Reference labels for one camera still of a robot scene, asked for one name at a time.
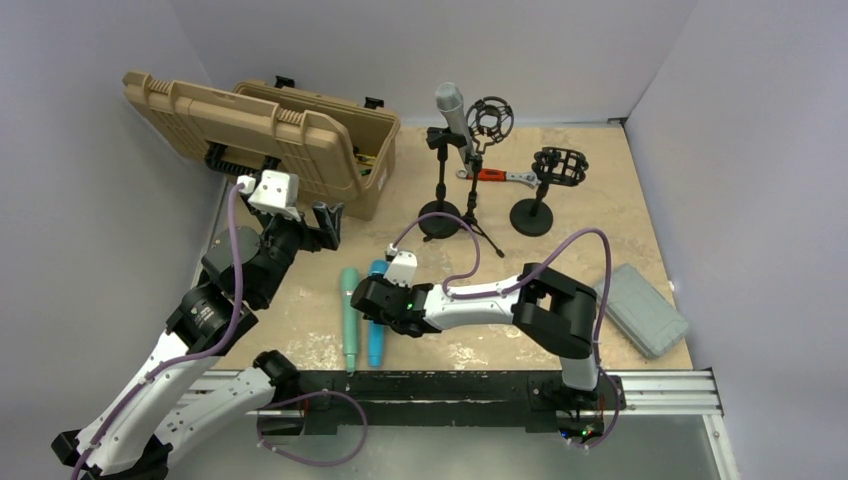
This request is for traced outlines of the blue microphone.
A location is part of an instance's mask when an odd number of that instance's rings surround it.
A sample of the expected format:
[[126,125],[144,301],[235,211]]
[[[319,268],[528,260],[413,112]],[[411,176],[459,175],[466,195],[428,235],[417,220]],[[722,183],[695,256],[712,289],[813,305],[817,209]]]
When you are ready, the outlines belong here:
[[[368,276],[384,275],[389,263],[382,259],[374,260],[370,264]],[[373,320],[367,321],[367,358],[368,366],[377,369],[382,366],[385,346],[385,329],[383,325]]]

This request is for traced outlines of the green microphone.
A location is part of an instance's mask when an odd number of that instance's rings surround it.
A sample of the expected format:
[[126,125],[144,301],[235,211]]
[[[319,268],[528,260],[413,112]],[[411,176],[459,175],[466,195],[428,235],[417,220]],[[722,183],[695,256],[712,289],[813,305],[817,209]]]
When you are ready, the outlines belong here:
[[359,353],[359,312],[352,306],[353,293],[360,281],[359,271],[355,267],[345,267],[340,275],[342,299],[342,352],[345,369],[351,374],[356,370]]

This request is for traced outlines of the black round-base shock-mount stand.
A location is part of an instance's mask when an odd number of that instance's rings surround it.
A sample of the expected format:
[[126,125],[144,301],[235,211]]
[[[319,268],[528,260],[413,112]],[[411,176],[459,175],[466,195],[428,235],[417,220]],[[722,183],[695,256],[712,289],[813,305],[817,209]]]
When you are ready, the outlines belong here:
[[545,203],[551,186],[575,187],[586,178],[589,163],[584,153],[567,148],[545,146],[534,154],[532,171],[540,181],[534,199],[516,202],[510,210],[512,227],[528,237],[550,231],[554,214]]

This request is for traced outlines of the black tripod shock-mount stand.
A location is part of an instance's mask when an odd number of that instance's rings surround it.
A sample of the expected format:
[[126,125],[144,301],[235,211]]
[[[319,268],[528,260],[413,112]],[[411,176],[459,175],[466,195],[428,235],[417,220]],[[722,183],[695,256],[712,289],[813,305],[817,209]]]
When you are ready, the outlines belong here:
[[466,212],[463,215],[460,214],[458,218],[463,220],[474,233],[487,240],[500,258],[504,258],[505,253],[479,225],[474,211],[478,204],[478,174],[483,169],[482,154],[488,146],[502,142],[511,133],[514,113],[504,99],[486,96],[472,104],[466,113],[466,119],[474,142],[476,159],[473,161],[472,185],[468,192]]

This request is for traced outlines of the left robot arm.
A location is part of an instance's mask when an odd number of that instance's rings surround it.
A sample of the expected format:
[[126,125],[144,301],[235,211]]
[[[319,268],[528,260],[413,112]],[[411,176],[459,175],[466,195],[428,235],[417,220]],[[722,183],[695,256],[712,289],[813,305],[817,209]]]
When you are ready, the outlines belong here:
[[202,259],[199,283],[182,298],[152,352],[119,396],[88,426],[57,435],[51,448],[74,479],[163,479],[188,452],[246,413],[302,401],[300,373],[277,350],[180,408],[189,388],[253,328],[296,254],[335,250],[343,205],[301,215],[261,212],[263,229],[231,226]]

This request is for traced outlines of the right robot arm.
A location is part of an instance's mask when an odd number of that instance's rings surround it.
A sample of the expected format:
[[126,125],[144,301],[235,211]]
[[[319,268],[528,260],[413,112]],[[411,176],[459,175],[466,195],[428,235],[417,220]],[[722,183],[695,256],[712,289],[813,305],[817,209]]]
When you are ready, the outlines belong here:
[[476,325],[512,325],[561,364],[561,380],[540,395],[563,411],[597,409],[607,379],[597,345],[608,293],[539,263],[505,280],[443,291],[373,274],[354,289],[351,305],[377,324],[419,338]]

